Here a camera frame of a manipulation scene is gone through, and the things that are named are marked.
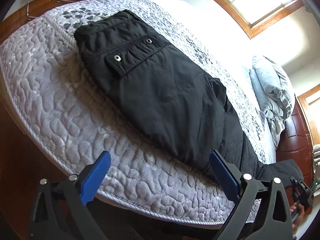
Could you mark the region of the right hand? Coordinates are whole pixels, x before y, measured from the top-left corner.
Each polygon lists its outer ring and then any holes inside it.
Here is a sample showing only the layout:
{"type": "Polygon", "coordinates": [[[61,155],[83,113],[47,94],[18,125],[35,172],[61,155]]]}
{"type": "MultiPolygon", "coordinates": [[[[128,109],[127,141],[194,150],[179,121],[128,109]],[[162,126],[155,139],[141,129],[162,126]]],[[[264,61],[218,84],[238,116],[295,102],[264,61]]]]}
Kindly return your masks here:
{"type": "Polygon", "coordinates": [[[292,222],[292,230],[295,233],[297,229],[299,228],[300,224],[303,221],[305,210],[304,206],[298,203],[294,203],[290,206],[290,213],[293,214],[295,211],[297,211],[297,218],[294,222],[292,222]]]}

